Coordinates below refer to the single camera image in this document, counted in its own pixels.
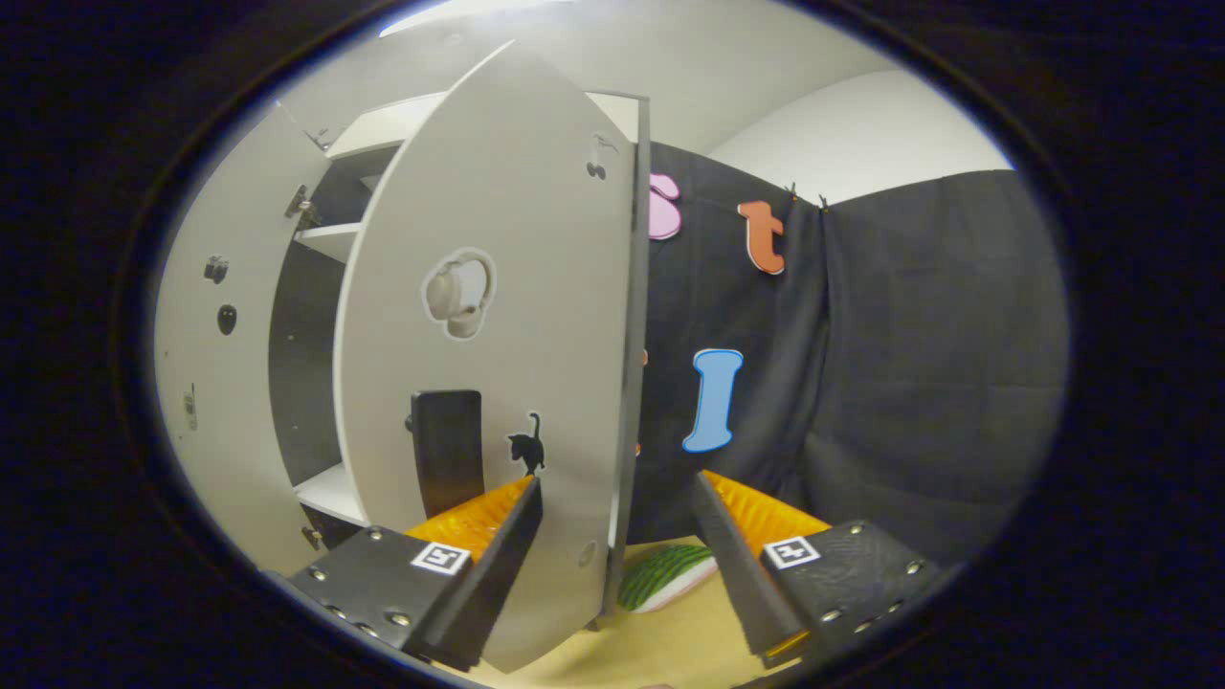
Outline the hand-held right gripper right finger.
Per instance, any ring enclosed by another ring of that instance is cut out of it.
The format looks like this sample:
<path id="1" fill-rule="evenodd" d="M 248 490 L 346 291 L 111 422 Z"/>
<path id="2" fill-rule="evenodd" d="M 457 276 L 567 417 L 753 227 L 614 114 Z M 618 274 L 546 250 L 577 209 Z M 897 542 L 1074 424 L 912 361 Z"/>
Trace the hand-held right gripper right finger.
<path id="1" fill-rule="evenodd" d="M 858 653 L 958 573 L 870 521 L 826 523 L 710 471 L 695 476 L 691 509 L 748 650 L 768 667 Z"/>

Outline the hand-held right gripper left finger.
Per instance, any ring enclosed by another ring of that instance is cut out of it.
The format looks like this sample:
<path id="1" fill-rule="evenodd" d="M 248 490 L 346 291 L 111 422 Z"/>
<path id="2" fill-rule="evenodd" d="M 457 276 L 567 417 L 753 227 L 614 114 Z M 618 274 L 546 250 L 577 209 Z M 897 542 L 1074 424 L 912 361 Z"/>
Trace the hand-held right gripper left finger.
<path id="1" fill-rule="evenodd" d="M 402 533 L 369 526 L 274 588 L 385 653 L 477 666 L 543 519 L 540 481 L 469 499 Z"/>

